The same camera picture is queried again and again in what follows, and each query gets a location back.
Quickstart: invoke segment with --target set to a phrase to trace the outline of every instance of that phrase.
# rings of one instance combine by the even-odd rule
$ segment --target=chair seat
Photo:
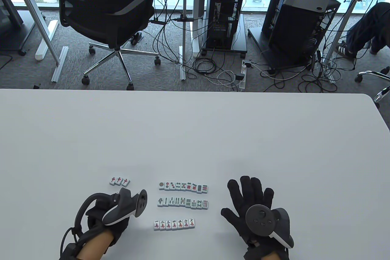
[[[85,2],[84,6],[73,8],[72,12],[66,16],[66,21],[74,30],[84,36],[100,43],[108,44],[106,37],[109,28],[102,16],[118,12],[133,1],[134,0],[88,0]],[[123,45],[135,32],[126,27],[119,29],[117,39],[118,45]]]

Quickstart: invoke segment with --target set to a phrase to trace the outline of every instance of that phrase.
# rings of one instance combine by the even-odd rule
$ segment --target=charger
[[[244,80],[244,77],[245,77],[244,74],[241,74],[241,73],[237,73],[237,74],[236,74],[236,80],[238,80],[238,81]]]

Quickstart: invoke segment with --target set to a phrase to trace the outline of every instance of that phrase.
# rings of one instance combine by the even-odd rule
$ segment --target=caster wheel
[[[96,50],[95,50],[95,48],[94,47],[92,47],[92,46],[90,46],[89,47],[89,53],[91,54],[91,55],[94,55],[94,54],[96,54]]]
[[[81,83],[84,84],[84,85],[89,85],[89,77],[88,77],[88,75],[83,77],[83,79],[81,80]]]
[[[126,90],[134,90],[134,85],[132,83],[129,83],[126,87]]]
[[[267,73],[269,76],[274,76],[274,75],[276,75],[276,70],[275,69],[268,69]]]
[[[155,64],[155,65],[161,65],[161,59],[160,59],[159,56],[156,56],[156,57],[154,58],[154,64]]]
[[[386,68],[381,70],[381,73],[387,75],[387,73],[389,73],[389,71],[390,71],[390,66],[387,66]]]
[[[355,82],[357,82],[357,83],[361,83],[362,80],[363,80],[363,76],[361,76],[361,75],[358,75],[355,77]]]

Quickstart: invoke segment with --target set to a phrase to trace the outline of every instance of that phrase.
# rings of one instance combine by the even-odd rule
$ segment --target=desk leg
[[[64,65],[64,61],[65,61],[65,58],[66,58],[68,47],[63,47],[62,48],[61,55],[60,55],[60,58],[59,58],[57,53],[56,53],[56,51],[55,51],[55,49],[54,49],[54,47],[53,47],[53,45],[52,45],[52,43],[50,42],[50,38],[49,38],[50,32],[49,32],[49,29],[46,26],[45,21],[43,20],[43,17],[41,15],[41,12],[38,9],[37,4],[35,3],[35,0],[24,0],[24,1],[26,3],[26,6],[27,6],[28,10],[31,13],[32,18],[34,19],[35,24],[38,27],[39,32],[41,33],[41,36],[43,37],[43,40],[45,41],[46,45],[48,46],[48,48],[49,48],[49,50],[50,50],[50,52],[51,52],[51,54],[52,54],[52,56],[53,56],[53,58],[54,58],[54,60],[56,62],[56,69],[54,70],[54,74],[53,74],[53,77],[52,77],[51,80],[53,82],[57,82],[58,78],[60,77],[60,73],[61,73],[62,67]],[[53,33],[54,33],[54,30],[55,30],[54,26],[57,27],[56,25],[52,25]]]
[[[204,0],[194,0],[194,7],[193,7],[193,18],[199,19],[203,18],[204,14]],[[203,30],[198,30],[199,28],[199,20],[194,20],[194,22],[190,22],[190,30],[191,30],[191,43],[192,43],[192,56],[197,57],[199,55],[199,39],[201,37],[198,37]]]
[[[183,0],[183,17],[187,17],[187,0]],[[186,22],[183,21],[183,42],[179,46],[180,80],[186,80],[184,63],[186,62]]]

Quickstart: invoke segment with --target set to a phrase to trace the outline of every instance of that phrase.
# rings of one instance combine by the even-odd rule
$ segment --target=black glove
[[[116,202],[114,202],[114,199],[117,199],[117,194],[111,195],[111,198],[109,200],[106,199],[98,199],[95,202],[95,206],[89,209],[85,215],[88,216],[88,227],[89,229],[92,229],[93,227],[97,225],[103,225],[102,218],[103,216],[114,206],[117,205]],[[118,239],[121,237],[121,234],[124,232],[124,230],[127,228],[129,224],[129,217],[121,220],[120,222],[105,226],[106,229],[110,230],[110,232],[113,234],[114,239],[110,244],[110,247],[115,245]]]
[[[271,188],[262,191],[261,182],[258,178],[249,178],[249,176],[242,176],[240,178],[242,195],[240,188],[236,180],[229,180],[227,188],[230,191],[230,197],[232,198],[233,205],[237,210],[238,216],[234,214],[229,208],[223,208],[221,215],[234,226],[240,237],[243,238],[248,245],[248,252],[244,258],[247,259],[247,255],[251,254],[248,259],[253,259],[253,256],[258,255],[258,259],[264,257],[272,252],[285,252],[284,246],[276,239],[270,237],[262,237],[254,234],[248,227],[245,221],[245,215],[249,207],[256,204],[261,204],[269,209],[271,208],[274,192]]]

